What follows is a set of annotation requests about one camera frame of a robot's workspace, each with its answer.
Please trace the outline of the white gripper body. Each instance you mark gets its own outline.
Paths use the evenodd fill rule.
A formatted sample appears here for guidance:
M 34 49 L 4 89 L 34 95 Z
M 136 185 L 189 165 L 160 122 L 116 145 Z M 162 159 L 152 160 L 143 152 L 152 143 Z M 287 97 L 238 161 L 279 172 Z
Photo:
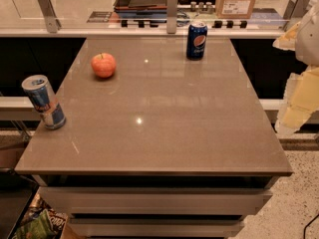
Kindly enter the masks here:
M 308 66 L 319 66 L 319 1 L 304 15 L 295 42 L 296 58 Z

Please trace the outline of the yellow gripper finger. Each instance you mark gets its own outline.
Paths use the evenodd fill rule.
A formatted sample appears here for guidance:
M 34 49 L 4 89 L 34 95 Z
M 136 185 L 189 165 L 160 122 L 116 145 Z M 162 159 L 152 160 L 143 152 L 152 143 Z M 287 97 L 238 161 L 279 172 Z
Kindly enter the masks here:
M 283 51 L 295 51 L 296 40 L 299 32 L 300 22 L 294 24 L 284 34 L 278 37 L 272 44 L 276 49 Z
M 319 109 L 319 68 L 308 67 L 301 75 L 287 80 L 275 130 L 290 135 L 300 129 Z

